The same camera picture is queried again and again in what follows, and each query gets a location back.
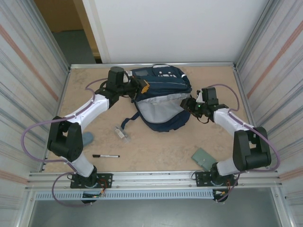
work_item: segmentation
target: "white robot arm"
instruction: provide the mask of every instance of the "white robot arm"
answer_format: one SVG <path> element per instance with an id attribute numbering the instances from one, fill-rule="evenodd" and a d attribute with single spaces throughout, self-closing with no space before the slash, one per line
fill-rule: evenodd
<path id="1" fill-rule="evenodd" d="M 75 112 L 66 115 L 65 118 L 68 120 L 51 124 L 47 148 L 55 155 L 67 160 L 77 171 L 80 181 L 85 186 L 94 186 L 97 180 L 97 169 L 82 153 L 82 132 L 99 114 L 112 107 L 120 96 L 128 95 L 133 98 L 138 92 L 144 93 L 148 88 L 149 84 L 145 80 L 130 78 L 124 69 L 112 67 L 107 81 L 101 84 L 94 98 Z"/>
<path id="2" fill-rule="evenodd" d="M 250 129 L 256 130 L 267 139 L 266 130 L 245 123 L 234 115 L 228 106 L 219 104 L 214 87 L 197 91 L 197 99 L 186 98 L 182 101 L 181 107 L 196 118 L 205 115 L 208 120 L 222 126 L 233 136 L 233 155 L 213 165 L 211 170 L 213 178 L 220 181 L 223 176 L 270 165 L 269 145 Z"/>

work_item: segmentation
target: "table surface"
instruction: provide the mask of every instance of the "table surface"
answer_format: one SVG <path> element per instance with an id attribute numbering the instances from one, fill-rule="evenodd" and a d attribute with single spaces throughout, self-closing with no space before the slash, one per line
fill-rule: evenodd
<path id="1" fill-rule="evenodd" d="M 202 87 L 222 83 L 232 87 L 240 98 L 231 67 L 180 67 L 180 69 L 187 74 L 193 87 L 194 97 L 196 91 Z M 106 78 L 108 70 L 107 68 L 72 69 L 60 116 L 72 113 L 87 102 L 91 93 L 84 90 L 85 86 L 91 81 Z M 96 83 L 91 88 L 96 90 L 99 85 L 100 83 Z M 216 91 L 219 103 L 236 108 L 236 98 L 230 90 L 216 87 Z M 185 126 L 170 132 L 152 131 L 140 118 L 130 121 L 125 131 L 131 141 L 125 144 L 115 135 L 114 127 L 135 113 L 136 108 L 130 99 L 121 97 L 113 107 L 100 114 L 85 129 L 94 135 L 94 140 L 83 149 L 83 152 L 98 171 L 198 170 L 202 168 L 191 159 L 198 148 L 203 148 L 217 161 L 232 156 L 232 136 L 221 126 L 212 122 L 202 124 L 193 116 Z M 242 101 L 240 101 L 240 110 L 235 114 L 247 121 Z M 93 154 L 120 155 L 120 157 L 93 158 Z M 57 159 L 58 157 L 50 152 L 48 158 Z M 64 172 L 70 171 L 70 168 L 62 163 L 47 163 L 45 171 Z"/>

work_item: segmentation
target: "navy blue backpack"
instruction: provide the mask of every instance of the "navy blue backpack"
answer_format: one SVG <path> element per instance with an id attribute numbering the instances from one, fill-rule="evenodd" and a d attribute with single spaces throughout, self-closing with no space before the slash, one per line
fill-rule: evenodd
<path id="1" fill-rule="evenodd" d="M 146 80 L 150 87 L 147 92 L 138 93 L 132 100 L 138 112 L 123 121 L 122 129 L 128 121 L 139 116 L 152 130 L 159 132 L 177 130 L 185 125 L 190 113 L 180 107 L 180 103 L 190 97 L 192 88 L 187 76 L 180 69 L 161 64 L 127 73 Z"/>

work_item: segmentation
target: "corrugated metal wall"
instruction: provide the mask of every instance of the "corrugated metal wall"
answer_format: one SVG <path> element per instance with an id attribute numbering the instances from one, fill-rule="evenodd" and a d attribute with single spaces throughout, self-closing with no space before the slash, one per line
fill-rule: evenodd
<path id="1" fill-rule="evenodd" d="M 256 125 L 281 154 L 279 173 L 294 218 L 303 225 L 303 1 L 281 0 L 239 75 Z"/>
<path id="2" fill-rule="evenodd" d="M 30 171 L 39 163 L 22 151 L 20 136 L 33 123 L 51 119 L 68 66 L 32 1 L 0 1 L 0 226 L 11 226 Z M 27 134 L 26 146 L 45 155 L 49 126 Z"/>

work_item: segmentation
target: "backpack strap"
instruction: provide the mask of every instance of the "backpack strap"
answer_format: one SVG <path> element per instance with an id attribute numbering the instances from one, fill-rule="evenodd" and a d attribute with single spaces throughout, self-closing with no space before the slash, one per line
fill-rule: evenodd
<path id="1" fill-rule="evenodd" d="M 125 120 L 121 124 L 121 128 L 124 129 L 126 123 L 128 123 L 130 120 L 132 120 L 132 121 L 136 120 L 139 116 L 140 116 L 140 114 L 139 114 L 139 111 L 138 111 L 131 118 L 125 118 Z"/>

